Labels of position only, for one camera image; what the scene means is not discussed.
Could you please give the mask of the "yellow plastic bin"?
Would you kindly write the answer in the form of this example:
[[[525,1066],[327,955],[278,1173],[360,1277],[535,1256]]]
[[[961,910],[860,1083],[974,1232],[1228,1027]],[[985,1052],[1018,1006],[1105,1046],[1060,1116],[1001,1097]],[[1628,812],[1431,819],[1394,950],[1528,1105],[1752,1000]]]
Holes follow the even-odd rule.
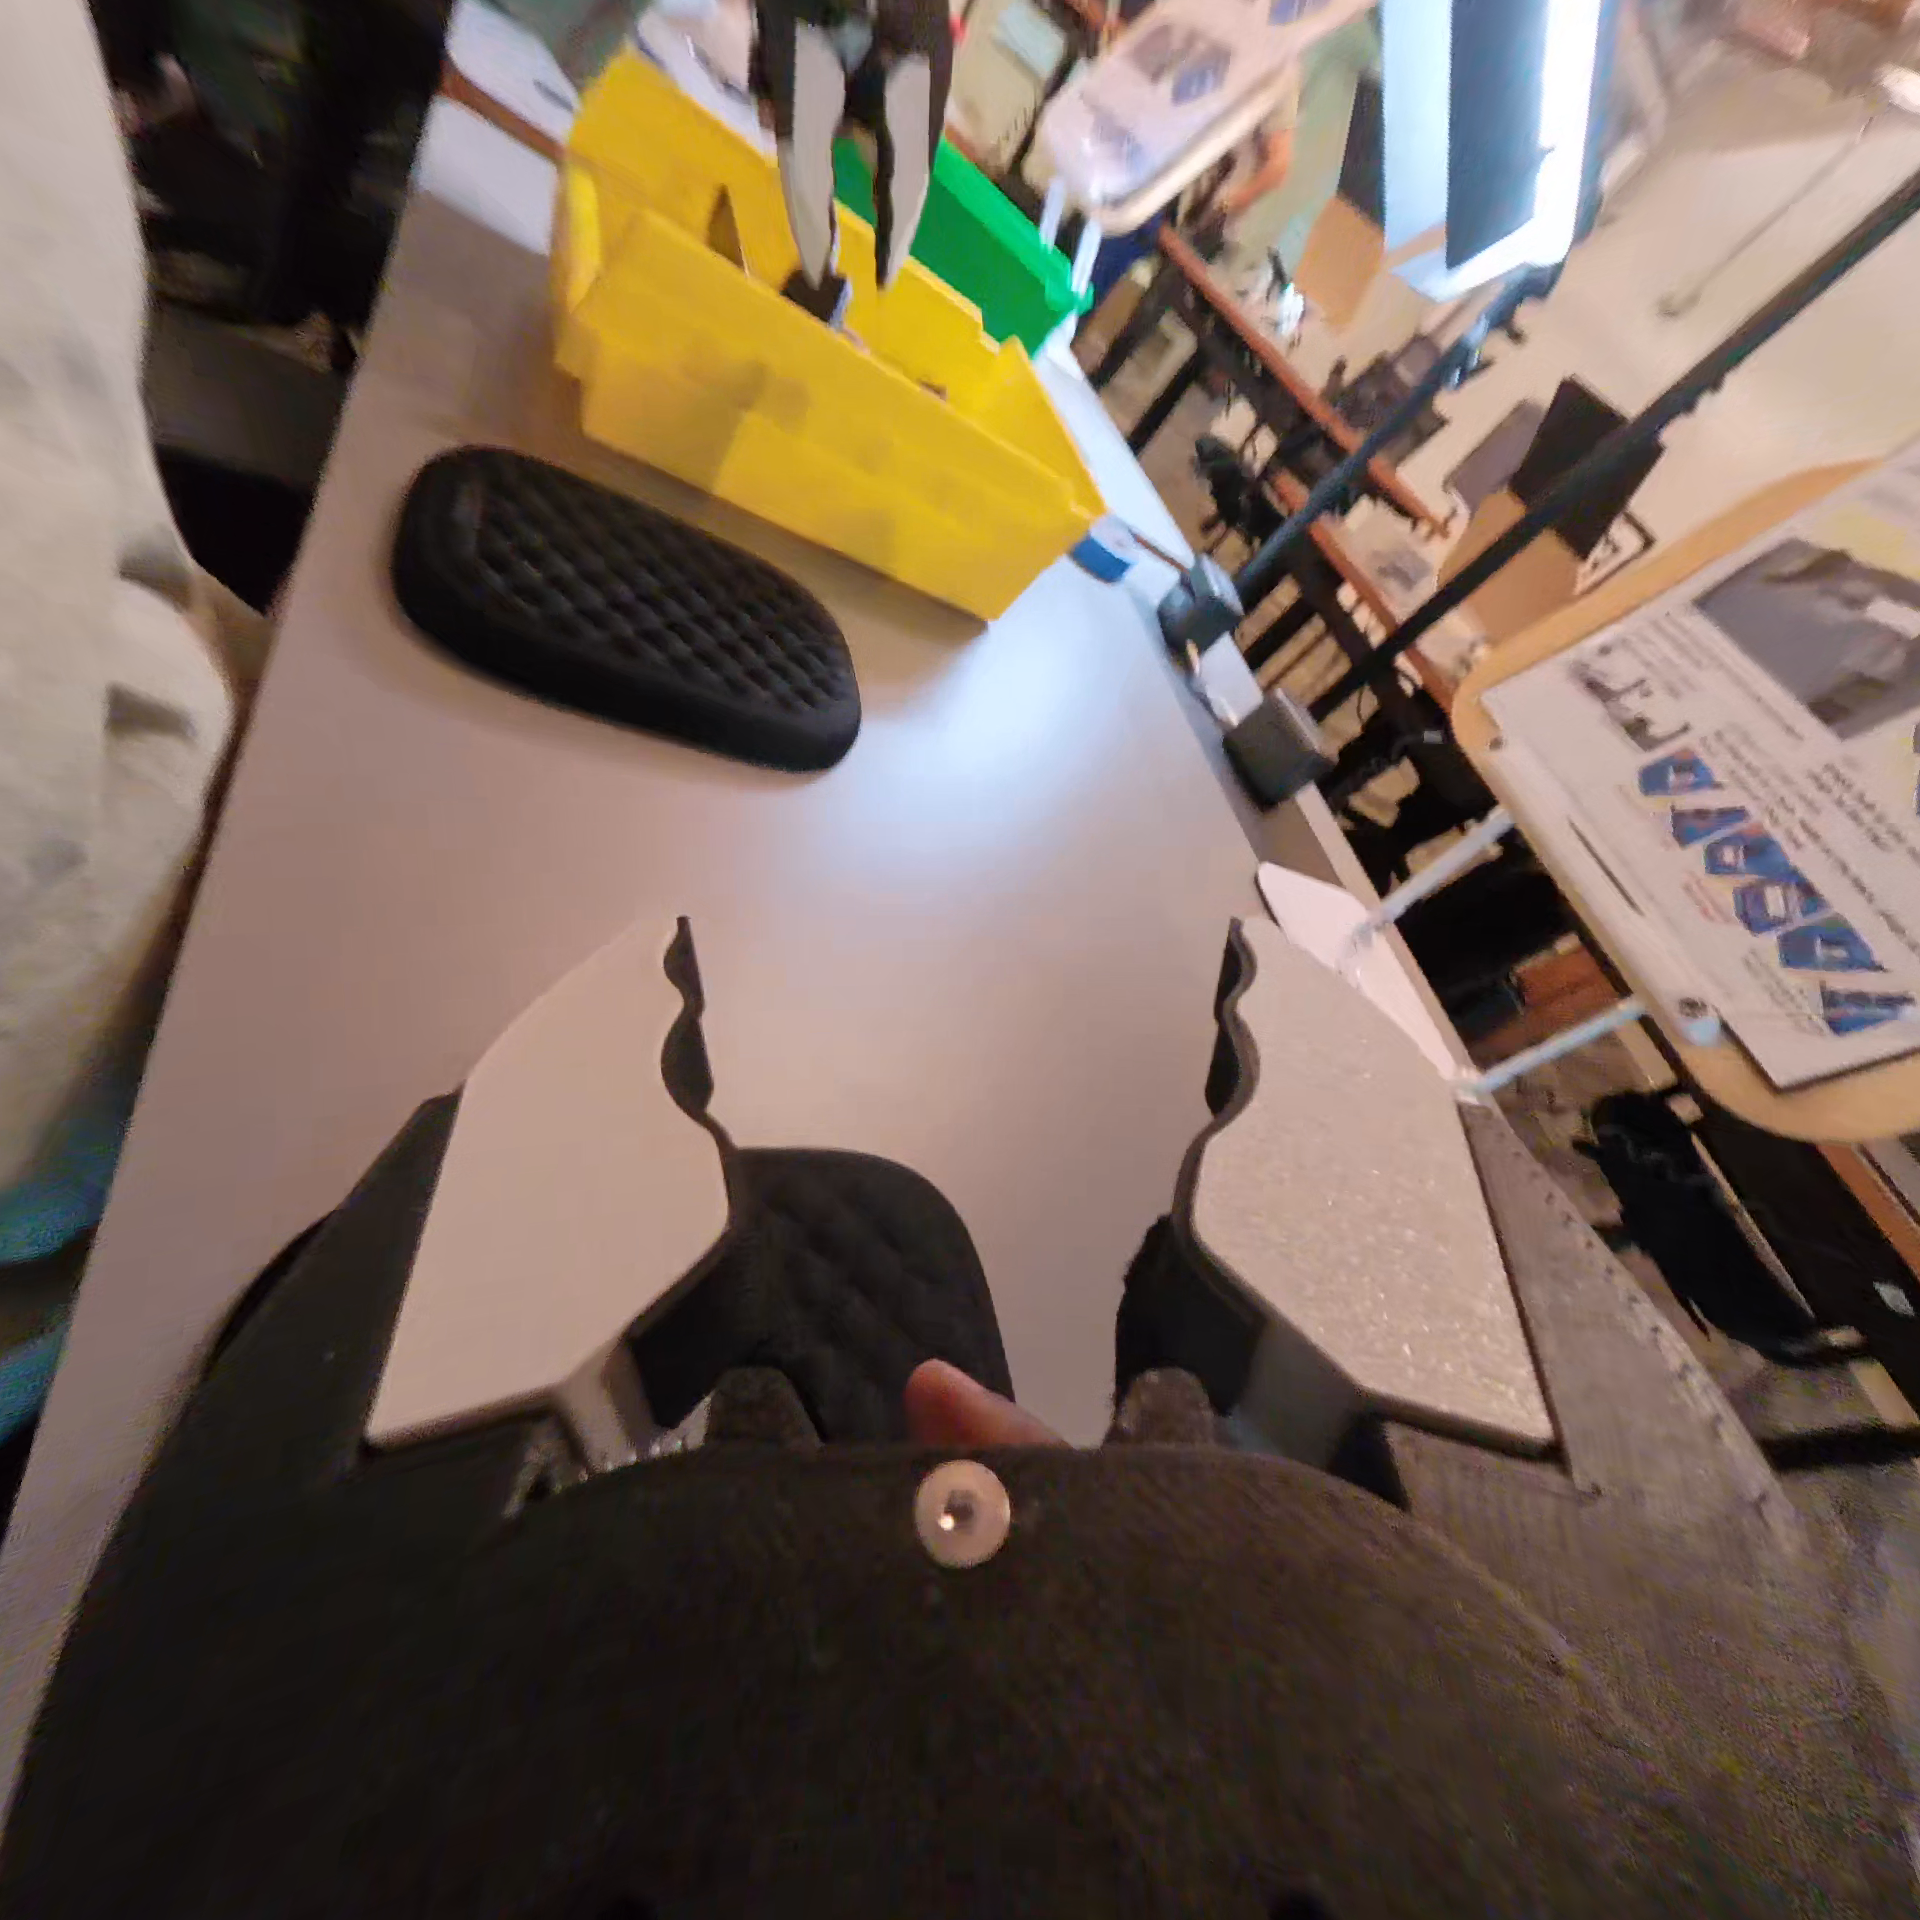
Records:
[[[552,239],[555,365],[587,437],[994,619],[1105,500],[1018,340],[838,216],[845,329],[784,285],[778,162],[640,50],[590,86]]]

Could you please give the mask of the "person's right arm with bracelets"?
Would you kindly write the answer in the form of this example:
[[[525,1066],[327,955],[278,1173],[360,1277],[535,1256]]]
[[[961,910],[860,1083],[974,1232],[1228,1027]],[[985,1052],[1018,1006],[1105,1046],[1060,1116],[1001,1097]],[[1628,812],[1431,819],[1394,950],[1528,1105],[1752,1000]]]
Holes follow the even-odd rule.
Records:
[[[272,630],[190,553],[80,2],[4,6],[4,1286],[101,1223]]]

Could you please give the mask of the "white metal display stand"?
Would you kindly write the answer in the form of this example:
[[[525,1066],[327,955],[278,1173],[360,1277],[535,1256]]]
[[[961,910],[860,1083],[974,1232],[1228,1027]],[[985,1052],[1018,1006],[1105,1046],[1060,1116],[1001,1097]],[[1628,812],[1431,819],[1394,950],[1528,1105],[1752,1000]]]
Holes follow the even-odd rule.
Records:
[[[1454,1059],[1452,1049],[1438,1033],[1438,1023],[1420,1009],[1417,992],[1404,979],[1398,962],[1378,962],[1374,947],[1412,905],[1425,903],[1470,865],[1492,855],[1504,837],[1517,830],[1521,826],[1508,807],[1492,807],[1454,840],[1448,852],[1391,889],[1372,909],[1327,883],[1287,876],[1275,862],[1260,865],[1258,886],[1267,910],[1281,930],[1357,989],[1357,993],[1368,997],[1378,1012],[1398,1019],[1462,1103],[1492,1103],[1500,1087],[1521,1076],[1641,1019],[1657,1023],[1674,1043],[1724,1043],[1725,1030],[1721,1009],[1710,1003],[1705,989],[1660,936],[1651,917],[1637,905],[1627,905],[1620,913],[1605,909],[1590,913],[1590,935],[1608,947],[1614,969],[1628,979],[1620,997],[1605,1003],[1597,1015],[1562,1026],[1557,1033],[1515,1052],[1492,1067],[1470,1072]]]

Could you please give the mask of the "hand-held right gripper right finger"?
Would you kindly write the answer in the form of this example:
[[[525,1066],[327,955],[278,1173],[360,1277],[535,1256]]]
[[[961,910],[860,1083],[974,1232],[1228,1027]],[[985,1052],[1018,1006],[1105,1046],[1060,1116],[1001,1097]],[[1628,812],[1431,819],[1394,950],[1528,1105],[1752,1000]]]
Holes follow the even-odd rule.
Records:
[[[1228,1425],[1322,1469],[1374,1420],[1550,1460],[1550,1390],[1454,1067],[1267,917],[1228,925],[1222,973],[1227,1093],[1174,1229],[1251,1315]]]

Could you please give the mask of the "person's right hand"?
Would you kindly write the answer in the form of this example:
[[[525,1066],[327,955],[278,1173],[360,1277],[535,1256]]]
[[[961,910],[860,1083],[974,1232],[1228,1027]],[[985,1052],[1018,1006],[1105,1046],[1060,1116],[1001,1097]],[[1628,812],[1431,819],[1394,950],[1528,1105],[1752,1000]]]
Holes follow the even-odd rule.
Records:
[[[1024,1405],[947,1360],[927,1360],[902,1385],[905,1440],[948,1453],[1058,1449],[1067,1440]]]

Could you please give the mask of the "black quilted wrist pad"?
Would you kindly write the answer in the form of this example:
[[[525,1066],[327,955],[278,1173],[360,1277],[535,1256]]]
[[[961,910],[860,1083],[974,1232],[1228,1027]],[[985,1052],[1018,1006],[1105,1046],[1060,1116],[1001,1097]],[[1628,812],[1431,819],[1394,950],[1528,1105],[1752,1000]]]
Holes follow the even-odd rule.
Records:
[[[420,637],[547,705],[785,773],[828,772],[857,739],[852,650],[814,592],[531,455],[427,460],[390,573]]]
[[[902,1430],[902,1385],[927,1360],[1015,1400],[994,1293],[948,1197],[842,1149],[752,1149],[732,1197],[712,1260],[627,1339],[655,1422],[684,1425],[735,1380],[788,1442],[967,1456]],[[1182,1180],[1121,1282],[1110,1449],[1242,1449],[1228,1415],[1260,1326],[1204,1255],[1188,1206]]]

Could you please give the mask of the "green plastic bin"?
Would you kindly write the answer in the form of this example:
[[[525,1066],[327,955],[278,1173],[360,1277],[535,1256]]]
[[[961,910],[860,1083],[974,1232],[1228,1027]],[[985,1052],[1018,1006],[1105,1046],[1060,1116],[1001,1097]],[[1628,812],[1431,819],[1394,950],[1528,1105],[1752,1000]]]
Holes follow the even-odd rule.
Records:
[[[1018,340],[1032,360],[1090,306],[1070,253],[952,140],[935,156],[911,260],[970,299],[994,343]]]

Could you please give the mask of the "white light panel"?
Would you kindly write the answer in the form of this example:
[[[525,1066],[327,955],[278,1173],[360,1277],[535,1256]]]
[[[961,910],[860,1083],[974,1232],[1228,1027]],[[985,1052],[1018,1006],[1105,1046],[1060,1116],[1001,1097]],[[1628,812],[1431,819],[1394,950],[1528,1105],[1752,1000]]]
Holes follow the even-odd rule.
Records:
[[[1380,2],[1385,266],[1452,302],[1597,213],[1618,2]]]

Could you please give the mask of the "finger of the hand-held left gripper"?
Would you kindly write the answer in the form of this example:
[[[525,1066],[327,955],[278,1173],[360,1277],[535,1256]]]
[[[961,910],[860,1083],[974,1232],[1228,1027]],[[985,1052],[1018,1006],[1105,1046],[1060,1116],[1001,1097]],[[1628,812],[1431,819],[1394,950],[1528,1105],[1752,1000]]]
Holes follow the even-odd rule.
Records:
[[[845,106],[845,69],[835,40],[804,19],[795,22],[788,106],[788,135],[778,140],[785,216],[805,283],[824,292],[838,250],[831,146]]]
[[[891,289],[947,135],[947,13],[880,13],[878,29],[878,272],[880,289]]]

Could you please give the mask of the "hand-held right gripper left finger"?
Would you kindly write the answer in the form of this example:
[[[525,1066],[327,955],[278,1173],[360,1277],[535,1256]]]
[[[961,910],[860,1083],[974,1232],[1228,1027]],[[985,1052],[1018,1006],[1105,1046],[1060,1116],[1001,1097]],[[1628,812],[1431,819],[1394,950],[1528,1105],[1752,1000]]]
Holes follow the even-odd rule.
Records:
[[[535,1415],[587,1472],[611,1472],[677,1425],[650,1402],[631,1337],[732,1232],[704,1009],[688,920],[640,920],[470,1067],[371,1395],[371,1445]]]

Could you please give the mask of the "black power adapter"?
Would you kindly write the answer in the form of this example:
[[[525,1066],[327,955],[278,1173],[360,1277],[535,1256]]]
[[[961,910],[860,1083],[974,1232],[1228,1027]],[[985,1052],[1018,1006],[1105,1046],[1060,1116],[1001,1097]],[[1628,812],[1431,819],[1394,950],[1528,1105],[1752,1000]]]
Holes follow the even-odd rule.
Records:
[[[1260,703],[1222,727],[1222,752],[1264,812],[1321,785],[1337,765],[1321,723],[1284,686],[1260,689]]]
[[[1212,553],[1197,553],[1157,602],[1157,625],[1171,657],[1204,653],[1217,639],[1231,639],[1242,619],[1234,573]]]

